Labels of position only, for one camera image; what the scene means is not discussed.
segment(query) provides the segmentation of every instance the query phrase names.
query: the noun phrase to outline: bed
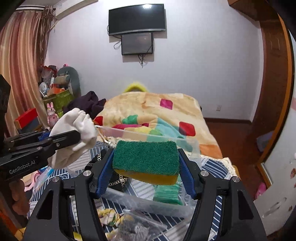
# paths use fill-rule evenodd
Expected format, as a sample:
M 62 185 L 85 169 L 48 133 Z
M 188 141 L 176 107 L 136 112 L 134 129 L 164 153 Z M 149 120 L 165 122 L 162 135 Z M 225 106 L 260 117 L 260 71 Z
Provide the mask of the bed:
M 196 140 L 199 143 L 201 153 L 201 168 L 209 171 L 215 177 L 230 179 L 237 175 L 235 167 L 232 166 L 228 158 L 222 158 L 221 150 L 210 134 L 209 129 L 201 114 L 198 102 L 184 94 L 152 94 L 143 92 L 128 92 L 116 96 L 109 100 L 104 110 L 94 119 L 95 124 L 99 126 L 113 127 L 125 131 L 139 132 L 155 136 L 169 136 L 184 140 Z M 77 175 L 83 172 L 86 164 L 96 157 L 100 150 L 108 147 L 104 138 L 98 137 L 96 146 L 83 154 L 77 161 L 68 168 L 75 173 L 69 173 L 67 170 L 55 170 L 41 186 L 39 191 L 31 197 L 30 212 L 32 213 L 43 190 L 53 176 L 60 178 L 71 178 L 71 175 Z M 129 179 L 123 192 L 132 196 L 152 200 L 154 187 L 148 183 Z M 79 224 L 76 214 L 75 197 L 71 197 L 71 219 L 73 230 L 79 233 Z M 108 201 L 105 198 L 95 201 L 97 209 L 114 208 L 119 214 L 124 208 L 122 205 Z M 222 198 L 217 197 L 216 209 L 213 217 L 213 223 L 209 240 L 216 238 L 220 213 L 222 208 Z M 167 225 L 167 229 L 154 240 L 182 240 L 188 228 L 190 218 L 155 215 L 148 213 L 151 218 Z M 111 232 L 113 228 L 106 226 L 105 232 Z

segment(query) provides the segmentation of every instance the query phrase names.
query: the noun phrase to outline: striped curtain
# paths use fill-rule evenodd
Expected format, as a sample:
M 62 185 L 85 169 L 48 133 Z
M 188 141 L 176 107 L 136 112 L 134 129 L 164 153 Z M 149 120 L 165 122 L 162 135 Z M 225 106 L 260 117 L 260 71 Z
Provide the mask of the striped curtain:
M 44 21 L 42 14 L 37 10 L 16 11 L 0 32 L 0 74 L 11 85 L 5 115 L 10 136 L 18 134 L 14 120 L 30 108 L 36 108 L 39 122 L 47 126 L 47 114 L 38 87 L 38 68 L 44 64 L 47 49 L 49 28 L 44 25 L 50 25 L 51 20 Z

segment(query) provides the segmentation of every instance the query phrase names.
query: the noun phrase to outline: dark clothing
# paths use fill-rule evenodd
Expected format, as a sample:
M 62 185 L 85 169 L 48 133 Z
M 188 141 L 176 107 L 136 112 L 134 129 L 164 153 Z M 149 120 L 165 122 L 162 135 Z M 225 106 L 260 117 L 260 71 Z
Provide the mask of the dark clothing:
M 84 110 L 86 114 L 89 114 L 93 120 L 104 109 L 105 103 L 106 99 L 99 100 L 96 93 L 89 91 L 86 95 L 71 101 L 67 106 L 63 106 L 63 113 L 66 114 L 74 108 L 79 108 Z
M 108 149 L 103 149 L 100 151 L 100 157 L 98 158 L 98 155 L 96 155 L 84 168 L 84 170 L 91 170 L 92 167 L 94 166 L 94 164 L 97 162 L 97 161 L 101 161 L 105 154 L 107 153 Z M 112 188 L 112 189 L 115 189 L 117 191 L 122 191 L 123 187 L 126 185 L 126 181 L 127 181 L 127 177 L 125 176 L 121 176 L 115 172 L 113 170 L 113 173 L 112 173 L 112 176 L 110 178 L 110 181 L 109 181 L 109 184 L 108 184 L 108 187 Z

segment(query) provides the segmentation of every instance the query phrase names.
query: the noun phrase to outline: black cable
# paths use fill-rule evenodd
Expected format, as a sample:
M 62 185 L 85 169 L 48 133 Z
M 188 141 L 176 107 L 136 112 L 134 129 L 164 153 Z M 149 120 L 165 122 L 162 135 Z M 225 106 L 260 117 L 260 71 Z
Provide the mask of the black cable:
M 154 43 L 154 39 L 153 39 L 153 42 L 152 42 L 151 46 L 149 47 L 149 49 L 147 50 L 147 52 L 146 52 L 145 54 L 138 54 L 138 58 L 139 58 L 139 60 L 140 60 L 140 64 L 141 64 L 142 68 L 143 68 L 144 58 L 145 58 L 146 54 L 148 53 L 148 51 L 149 51 L 149 50 L 151 49 L 151 47 L 153 46 L 153 43 Z
M 109 35 L 109 25 L 107 25 L 107 33 Z M 120 37 L 117 37 L 116 35 L 111 35 L 111 36 L 113 36 L 113 37 L 115 37 L 117 39 L 121 39 L 121 36 Z

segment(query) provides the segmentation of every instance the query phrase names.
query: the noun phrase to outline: pink rabbit figurine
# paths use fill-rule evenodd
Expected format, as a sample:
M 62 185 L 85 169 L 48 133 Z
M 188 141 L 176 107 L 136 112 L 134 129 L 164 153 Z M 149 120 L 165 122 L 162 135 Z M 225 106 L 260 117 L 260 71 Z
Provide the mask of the pink rabbit figurine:
M 55 112 L 54 104 L 51 102 L 50 105 L 47 104 L 47 124 L 49 127 L 53 128 L 53 126 L 59 120 L 58 115 Z

